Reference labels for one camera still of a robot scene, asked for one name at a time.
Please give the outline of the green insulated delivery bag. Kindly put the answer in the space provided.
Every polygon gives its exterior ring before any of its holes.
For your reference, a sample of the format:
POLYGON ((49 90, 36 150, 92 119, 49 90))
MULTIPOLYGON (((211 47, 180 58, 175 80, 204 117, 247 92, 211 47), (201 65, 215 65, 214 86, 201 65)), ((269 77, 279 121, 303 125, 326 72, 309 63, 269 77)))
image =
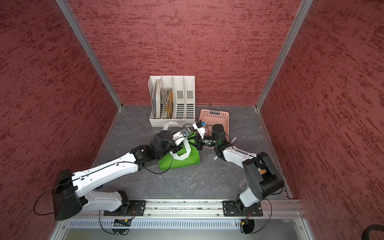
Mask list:
POLYGON ((182 150, 176 154, 173 154, 171 151, 158 162, 161 171, 164 172, 168 169, 178 169, 200 164, 200 155, 196 147, 193 146, 194 143, 195 140, 185 138, 182 150))

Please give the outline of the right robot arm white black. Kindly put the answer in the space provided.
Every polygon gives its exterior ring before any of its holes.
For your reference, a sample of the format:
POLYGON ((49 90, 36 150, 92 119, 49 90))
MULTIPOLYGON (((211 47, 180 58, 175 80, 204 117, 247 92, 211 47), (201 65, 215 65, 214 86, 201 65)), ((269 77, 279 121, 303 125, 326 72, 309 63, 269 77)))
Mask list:
POLYGON ((267 153, 254 154, 238 149, 223 125, 212 125, 208 136, 206 123, 198 121, 193 127, 198 132, 195 136, 198 150, 202 147, 212 147, 219 159, 244 170, 248 186, 237 196, 240 207, 249 208, 284 189, 284 180, 267 153))

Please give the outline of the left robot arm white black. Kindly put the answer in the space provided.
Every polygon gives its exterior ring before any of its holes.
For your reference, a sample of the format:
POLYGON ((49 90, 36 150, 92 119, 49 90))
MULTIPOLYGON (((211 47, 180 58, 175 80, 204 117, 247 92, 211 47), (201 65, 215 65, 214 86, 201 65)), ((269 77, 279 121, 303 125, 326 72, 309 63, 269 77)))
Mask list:
POLYGON ((124 175, 133 174, 155 165, 190 134, 189 128, 172 133, 162 130, 157 133, 149 145, 141 145, 116 160, 92 169, 72 173, 69 169, 61 171, 56 179, 56 189, 52 191, 54 217, 63 221, 90 206, 86 197, 94 189, 124 175))

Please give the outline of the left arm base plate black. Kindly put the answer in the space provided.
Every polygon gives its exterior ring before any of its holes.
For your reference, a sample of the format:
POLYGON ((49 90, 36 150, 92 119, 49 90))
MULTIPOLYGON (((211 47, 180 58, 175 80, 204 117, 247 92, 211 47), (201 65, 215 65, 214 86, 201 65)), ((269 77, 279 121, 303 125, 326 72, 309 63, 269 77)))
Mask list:
POLYGON ((130 204, 123 203, 117 210, 113 212, 104 211, 103 215, 107 217, 142 217, 146 209, 146 203, 147 201, 145 200, 131 200, 130 204))

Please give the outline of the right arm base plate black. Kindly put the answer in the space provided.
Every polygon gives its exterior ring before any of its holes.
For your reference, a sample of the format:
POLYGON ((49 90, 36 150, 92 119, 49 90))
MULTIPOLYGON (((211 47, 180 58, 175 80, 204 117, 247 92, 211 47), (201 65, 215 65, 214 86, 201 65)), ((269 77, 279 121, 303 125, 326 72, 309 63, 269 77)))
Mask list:
POLYGON ((225 217, 262 217, 263 210, 260 203, 244 207, 240 201, 222 201, 225 217))

